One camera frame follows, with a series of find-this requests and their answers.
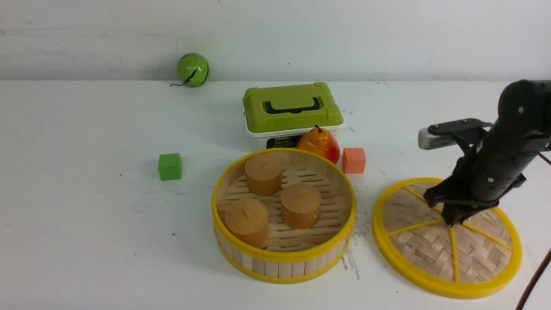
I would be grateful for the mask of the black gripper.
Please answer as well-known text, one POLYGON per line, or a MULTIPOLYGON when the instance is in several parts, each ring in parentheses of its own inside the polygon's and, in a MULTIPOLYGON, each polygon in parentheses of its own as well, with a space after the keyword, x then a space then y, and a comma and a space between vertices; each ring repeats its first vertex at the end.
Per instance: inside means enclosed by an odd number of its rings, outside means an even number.
POLYGON ((429 207, 443 204, 447 226, 498 206, 526 178, 522 171, 539 155, 539 134, 509 136, 500 124, 486 128, 482 140, 459 157, 449 177, 424 193, 429 207))

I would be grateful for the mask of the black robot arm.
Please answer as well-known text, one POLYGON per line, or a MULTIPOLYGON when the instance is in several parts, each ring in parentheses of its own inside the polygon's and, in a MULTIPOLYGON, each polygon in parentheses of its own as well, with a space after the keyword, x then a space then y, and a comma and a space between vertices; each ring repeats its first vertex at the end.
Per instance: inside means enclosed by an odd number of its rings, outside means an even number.
POLYGON ((550 115, 550 81, 521 79, 502 91, 494 123, 463 118, 420 130, 420 149, 458 145, 463 151, 452 174, 424 193, 427 205, 442 204, 449 226, 498 206, 526 181, 527 165, 550 150, 550 115))

